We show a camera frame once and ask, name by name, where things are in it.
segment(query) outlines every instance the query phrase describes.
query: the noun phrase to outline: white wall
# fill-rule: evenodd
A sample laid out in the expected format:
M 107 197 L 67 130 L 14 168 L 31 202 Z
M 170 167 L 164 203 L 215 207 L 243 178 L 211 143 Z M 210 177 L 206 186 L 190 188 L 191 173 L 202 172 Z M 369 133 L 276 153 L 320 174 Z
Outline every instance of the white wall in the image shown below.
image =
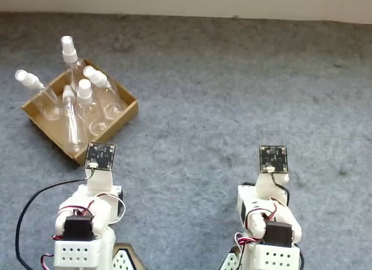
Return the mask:
M 0 11 L 338 20 L 372 23 L 372 0 L 0 0 Z

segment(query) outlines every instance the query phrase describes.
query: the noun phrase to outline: black wire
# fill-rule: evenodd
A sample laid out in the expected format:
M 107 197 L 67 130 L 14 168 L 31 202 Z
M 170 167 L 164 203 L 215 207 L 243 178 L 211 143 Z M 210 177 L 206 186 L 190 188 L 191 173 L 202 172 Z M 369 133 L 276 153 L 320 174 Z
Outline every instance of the black wire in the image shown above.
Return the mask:
M 243 250 L 242 250 L 242 253 L 240 255 L 239 265 L 238 265 L 238 268 L 237 268 L 238 270 L 240 269 L 240 266 L 242 265 L 242 258 L 243 258 L 244 249 L 245 249 L 245 244 L 243 245 Z
M 286 187 L 284 187 L 284 186 L 278 184 L 278 183 L 275 181 L 275 177 L 274 177 L 274 174 L 273 174 L 273 173 L 271 173 L 271 178 L 272 178 L 272 180 L 273 180 L 275 186 L 278 187 L 278 188 L 280 188 L 280 189 L 282 189 L 282 190 L 285 191 L 285 193 L 287 194 L 287 206 L 289 206 L 289 198 L 290 198 L 290 196 L 291 196 L 291 194 L 289 193 L 289 190 L 288 190 Z
M 15 241 L 15 245 L 16 245 L 16 257 L 18 259 L 18 261 L 22 264 L 23 267 L 25 267 L 25 269 L 27 270 L 33 270 L 31 266 L 29 266 L 22 258 L 21 258 L 21 254 L 20 254 L 20 251 L 19 251 L 19 233 L 20 233 L 20 230 L 21 230 L 21 224 L 22 224 L 22 220 L 23 220 L 23 217 L 28 209 L 28 207 L 31 205 L 31 203 L 34 201 L 34 199 L 40 195 L 42 192 L 48 190 L 48 189 L 51 189 L 51 188 L 54 188 L 54 187 L 57 187 L 59 185 L 64 185 L 64 184 L 69 184 L 69 183 L 75 183 L 75 182 L 82 182 L 82 181 L 85 181 L 85 180 L 88 180 L 89 178 L 91 178 L 93 176 L 93 173 L 94 173 L 94 168 L 92 168 L 92 173 L 91 175 L 88 177 L 88 178 L 84 178 L 84 179 L 75 179 L 75 180 L 68 180 L 68 181 L 63 181 L 63 182 L 59 182 L 59 183 L 56 183 L 56 184 L 53 184 L 53 185 L 49 185 L 49 186 L 46 186 L 44 188 L 42 188 L 41 190 L 35 192 L 31 198 L 29 199 L 29 201 L 26 203 L 26 205 L 24 206 L 20 216 L 19 216 L 19 219 L 18 219 L 18 223 L 17 223 L 17 228 L 16 228 L 16 241 Z
M 301 258 L 300 270 L 303 270 L 304 267 L 305 267 L 305 259 L 304 259 L 304 257 L 303 257 L 302 252 L 301 252 L 301 249 L 300 249 L 300 258 Z

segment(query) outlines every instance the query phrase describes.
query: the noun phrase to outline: gray carpet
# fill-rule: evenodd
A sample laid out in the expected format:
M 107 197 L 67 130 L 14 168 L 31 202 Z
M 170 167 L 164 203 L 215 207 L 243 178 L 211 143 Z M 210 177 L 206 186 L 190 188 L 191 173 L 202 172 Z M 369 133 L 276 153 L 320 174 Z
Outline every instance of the gray carpet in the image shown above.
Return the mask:
M 65 34 L 139 100 L 110 142 L 128 208 L 117 241 L 148 269 L 219 267 L 242 230 L 237 186 L 255 181 L 261 143 L 288 146 L 305 269 L 370 269 L 372 26 L 48 14 L 0 15 L 0 269 L 21 269 L 14 232 L 30 195 L 84 176 L 20 110 L 14 79 L 18 68 L 58 75 Z M 35 269 L 76 187 L 30 207 L 21 247 Z

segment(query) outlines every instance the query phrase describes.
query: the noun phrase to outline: white spray nozzle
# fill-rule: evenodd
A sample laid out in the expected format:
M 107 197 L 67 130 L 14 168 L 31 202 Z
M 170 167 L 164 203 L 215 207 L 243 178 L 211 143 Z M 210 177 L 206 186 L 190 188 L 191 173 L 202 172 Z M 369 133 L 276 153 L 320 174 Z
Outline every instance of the white spray nozzle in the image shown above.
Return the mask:
M 90 103 L 92 99 L 91 82 L 89 80 L 80 80 L 77 88 L 77 97 L 82 104 Z
M 100 88 L 107 86 L 107 76 L 103 72 L 96 70 L 92 66 L 87 66 L 84 68 L 83 74 L 85 77 L 89 78 L 92 83 Z
M 26 72 L 25 70 L 16 71 L 16 79 L 21 82 L 24 86 L 30 89 L 37 89 L 43 87 L 39 78 L 31 73 Z
M 72 88 L 70 85 L 66 85 L 64 88 L 63 88 L 63 95 L 62 95 L 62 99 L 63 101 L 65 102 L 68 98 L 70 98 L 70 100 L 72 102 L 75 101 L 75 94 L 74 92 L 72 91 Z
M 74 63 L 77 61 L 77 53 L 74 46 L 74 41 L 71 36 L 63 36 L 60 39 L 62 43 L 63 60 L 66 63 Z

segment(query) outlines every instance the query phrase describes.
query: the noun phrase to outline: clear plastic bottle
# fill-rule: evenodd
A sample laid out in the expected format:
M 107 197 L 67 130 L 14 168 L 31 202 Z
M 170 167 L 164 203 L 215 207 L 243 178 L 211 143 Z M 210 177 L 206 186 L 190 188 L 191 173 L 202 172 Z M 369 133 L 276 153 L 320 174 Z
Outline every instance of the clear plastic bottle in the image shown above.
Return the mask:
M 60 101 L 51 87 L 45 87 L 36 75 L 25 70 L 18 70 L 15 77 L 28 88 L 31 102 L 47 120 L 60 119 Z
M 75 94 L 70 85 L 63 89 L 63 111 L 65 115 L 66 137 L 65 149 L 75 155 L 88 145 L 87 131 L 84 122 L 75 111 Z
M 91 82 L 83 79 L 77 88 L 78 112 L 87 130 L 93 136 L 98 136 L 107 128 L 100 105 L 92 96 Z
M 115 83 L 110 83 L 103 72 L 92 66 L 85 67 L 83 74 L 95 86 L 95 96 L 108 121 L 114 120 L 124 110 Z
M 83 70 L 86 63 L 84 59 L 79 59 L 77 57 L 74 41 L 71 36 L 63 36 L 60 40 L 62 43 L 63 60 L 70 70 L 70 86 L 72 90 L 76 92 L 79 81 L 84 78 Z

